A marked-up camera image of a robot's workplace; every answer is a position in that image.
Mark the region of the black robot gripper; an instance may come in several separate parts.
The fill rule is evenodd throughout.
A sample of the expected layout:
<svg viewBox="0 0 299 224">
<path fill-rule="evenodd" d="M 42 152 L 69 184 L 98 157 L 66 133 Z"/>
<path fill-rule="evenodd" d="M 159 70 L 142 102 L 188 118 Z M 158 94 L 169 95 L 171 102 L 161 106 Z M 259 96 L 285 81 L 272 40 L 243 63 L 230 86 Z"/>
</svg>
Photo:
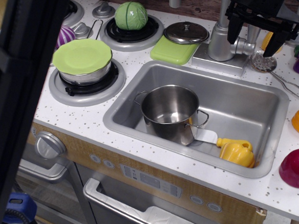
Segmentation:
<svg viewBox="0 0 299 224">
<path fill-rule="evenodd" d="M 285 0 L 230 0 L 225 13 L 229 20 L 227 40 L 234 44 L 244 23 L 274 32 L 264 50 L 264 57 L 273 56 L 299 31 L 299 15 L 288 9 Z"/>
</svg>

